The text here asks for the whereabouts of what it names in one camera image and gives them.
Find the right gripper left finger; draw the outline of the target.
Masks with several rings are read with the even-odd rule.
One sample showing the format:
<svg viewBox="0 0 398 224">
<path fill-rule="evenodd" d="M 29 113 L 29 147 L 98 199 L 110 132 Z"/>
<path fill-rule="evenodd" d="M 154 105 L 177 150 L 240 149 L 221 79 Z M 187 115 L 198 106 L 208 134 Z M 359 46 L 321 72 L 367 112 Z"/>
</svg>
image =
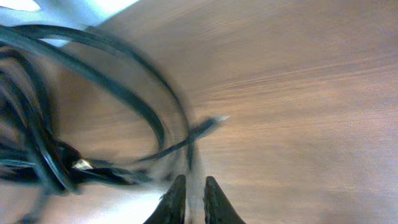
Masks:
<svg viewBox="0 0 398 224">
<path fill-rule="evenodd" d="M 178 175 L 144 224 L 184 224 L 186 177 Z"/>
</svg>

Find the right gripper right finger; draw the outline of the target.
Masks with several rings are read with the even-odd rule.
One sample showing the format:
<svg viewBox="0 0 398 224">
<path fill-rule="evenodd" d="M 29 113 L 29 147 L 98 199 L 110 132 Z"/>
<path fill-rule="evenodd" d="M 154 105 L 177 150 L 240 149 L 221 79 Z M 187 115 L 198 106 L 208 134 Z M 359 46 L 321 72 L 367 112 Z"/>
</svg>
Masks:
<svg viewBox="0 0 398 224">
<path fill-rule="evenodd" d="M 206 177 L 204 191 L 206 224 L 246 224 L 213 176 Z"/>
</svg>

